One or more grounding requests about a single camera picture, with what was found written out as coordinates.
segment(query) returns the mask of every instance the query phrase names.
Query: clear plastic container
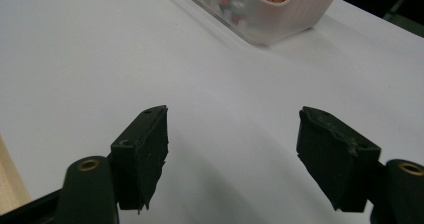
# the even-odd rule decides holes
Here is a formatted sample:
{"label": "clear plastic container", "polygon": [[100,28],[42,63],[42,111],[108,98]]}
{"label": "clear plastic container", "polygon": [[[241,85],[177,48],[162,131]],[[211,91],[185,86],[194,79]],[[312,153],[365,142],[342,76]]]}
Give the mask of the clear plastic container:
{"label": "clear plastic container", "polygon": [[334,0],[196,0],[248,41],[270,44],[314,26]]}

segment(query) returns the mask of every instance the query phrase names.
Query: white table surface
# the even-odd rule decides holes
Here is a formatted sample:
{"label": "white table surface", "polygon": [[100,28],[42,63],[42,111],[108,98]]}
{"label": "white table surface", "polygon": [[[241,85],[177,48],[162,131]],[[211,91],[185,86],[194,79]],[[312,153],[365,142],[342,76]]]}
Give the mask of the white table surface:
{"label": "white table surface", "polygon": [[369,223],[334,212],[296,156],[302,106],[423,164],[424,39],[341,0],[252,46],[191,0],[0,0],[0,133],[33,199],[167,105],[149,211],[121,223]]}

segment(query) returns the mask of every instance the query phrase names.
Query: plastic bin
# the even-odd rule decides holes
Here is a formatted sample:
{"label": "plastic bin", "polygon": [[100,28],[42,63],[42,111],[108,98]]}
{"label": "plastic bin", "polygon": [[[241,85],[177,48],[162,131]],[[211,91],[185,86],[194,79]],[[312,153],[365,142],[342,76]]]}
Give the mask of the plastic bin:
{"label": "plastic bin", "polygon": [[196,0],[250,42],[270,44],[314,26],[334,0]]}

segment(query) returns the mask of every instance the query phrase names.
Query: wooden edge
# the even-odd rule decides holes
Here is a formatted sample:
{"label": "wooden edge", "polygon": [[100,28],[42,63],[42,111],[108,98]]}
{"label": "wooden edge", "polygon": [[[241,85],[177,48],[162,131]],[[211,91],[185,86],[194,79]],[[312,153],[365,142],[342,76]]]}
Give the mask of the wooden edge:
{"label": "wooden edge", "polygon": [[0,215],[30,201],[28,191],[0,136]]}

